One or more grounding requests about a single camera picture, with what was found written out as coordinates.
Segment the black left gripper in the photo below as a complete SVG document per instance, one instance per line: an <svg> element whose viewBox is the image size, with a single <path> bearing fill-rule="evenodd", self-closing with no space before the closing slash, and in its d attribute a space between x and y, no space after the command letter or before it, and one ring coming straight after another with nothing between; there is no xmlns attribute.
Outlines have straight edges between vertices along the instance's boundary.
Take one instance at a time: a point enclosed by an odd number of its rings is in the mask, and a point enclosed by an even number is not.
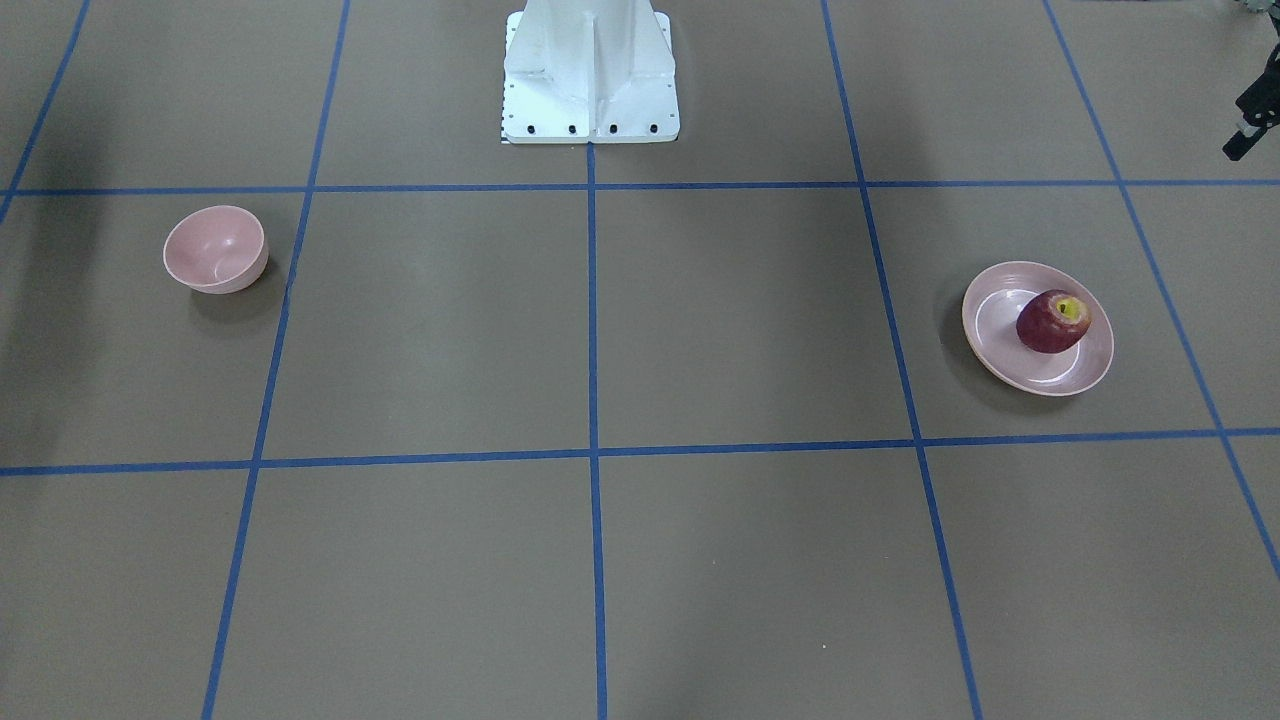
<svg viewBox="0 0 1280 720"><path fill-rule="evenodd" d="M1231 138L1222 146L1230 161L1243 159L1279 123L1279 46L1270 53L1263 70L1242 92L1235 106L1240 120Z"/></svg>

